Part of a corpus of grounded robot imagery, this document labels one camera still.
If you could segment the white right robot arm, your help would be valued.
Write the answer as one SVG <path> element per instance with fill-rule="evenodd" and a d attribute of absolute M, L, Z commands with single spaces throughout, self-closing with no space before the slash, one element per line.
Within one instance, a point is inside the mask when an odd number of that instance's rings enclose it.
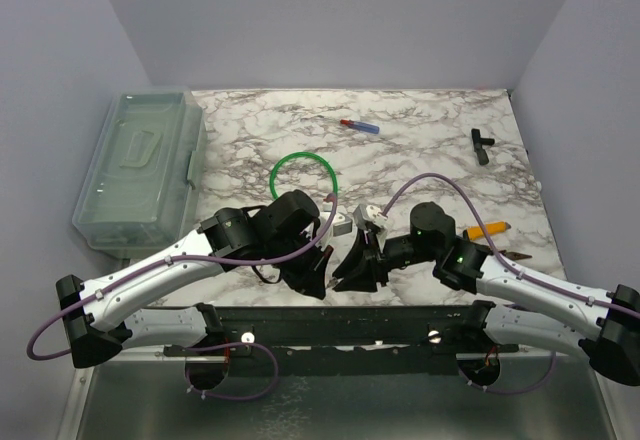
<path fill-rule="evenodd" d="M 446 287 L 486 296 L 460 327 L 469 350 L 518 344 L 577 355 L 600 375 L 627 386 L 639 383 L 639 293 L 557 279 L 506 259 L 457 235 L 455 221 L 433 202 L 413 207 L 409 232 L 389 238 L 377 207 L 354 213 L 353 246 L 334 271 L 336 290 L 374 292 L 396 269 L 431 262 Z"/>

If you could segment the green cable lock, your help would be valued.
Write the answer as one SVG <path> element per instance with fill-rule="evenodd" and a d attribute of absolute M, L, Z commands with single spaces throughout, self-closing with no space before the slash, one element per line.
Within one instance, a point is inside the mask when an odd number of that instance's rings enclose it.
<path fill-rule="evenodd" d="M 324 171 L 328 182 L 331 183 L 331 191 L 334 195 L 339 193 L 339 183 L 335 170 L 331 164 L 322 156 L 309 152 L 298 151 L 285 155 L 276 162 L 269 174 L 269 191 L 273 199 L 279 198 L 277 182 L 281 170 L 285 169 L 290 180 L 301 180 L 304 176 L 309 177 L 313 173 Z"/>

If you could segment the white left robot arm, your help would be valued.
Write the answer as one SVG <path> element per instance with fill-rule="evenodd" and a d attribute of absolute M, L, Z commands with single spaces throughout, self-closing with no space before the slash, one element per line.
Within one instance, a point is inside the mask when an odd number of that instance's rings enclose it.
<path fill-rule="evenodd" d="M 266 206 L 222 208 L 182 239 L 130 267 L 97 279 L 68 275 L 58 280 L 74 366 L 97 366 L 138 346 L 176 345 L 201 355 L 214 353 L 222 332 L 206 319 L 204 308 L 172 312 L 150 305 L 236 267 L 271 265 L 291 290 L 324 299 L 331 249 L 320 243 L 337 214 L 336 194 L 326 201 L 326 219 L 301 190 Z"/>

